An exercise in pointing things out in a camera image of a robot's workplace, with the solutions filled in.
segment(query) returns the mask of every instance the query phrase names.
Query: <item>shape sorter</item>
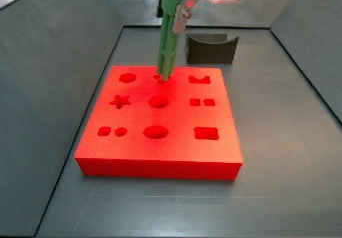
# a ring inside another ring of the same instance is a hole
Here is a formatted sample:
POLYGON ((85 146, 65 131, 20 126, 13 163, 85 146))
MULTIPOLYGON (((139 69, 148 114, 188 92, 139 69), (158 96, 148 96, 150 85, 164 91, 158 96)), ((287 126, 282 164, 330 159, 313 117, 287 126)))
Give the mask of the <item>shape sorter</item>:
POLYGON ((75 159, 85 175, 234 180, 243 164, 220 69, 115 66, 75 159))

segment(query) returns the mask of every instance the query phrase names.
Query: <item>black object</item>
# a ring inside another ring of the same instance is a hole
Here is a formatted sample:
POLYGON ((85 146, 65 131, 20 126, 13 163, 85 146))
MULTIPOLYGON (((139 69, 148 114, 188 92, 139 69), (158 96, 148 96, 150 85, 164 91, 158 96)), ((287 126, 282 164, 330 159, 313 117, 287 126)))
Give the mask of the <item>black object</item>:
POLYGON ((187 63, 232 64, 238 41, 227 41, 227 34, 187 34, 187 63))

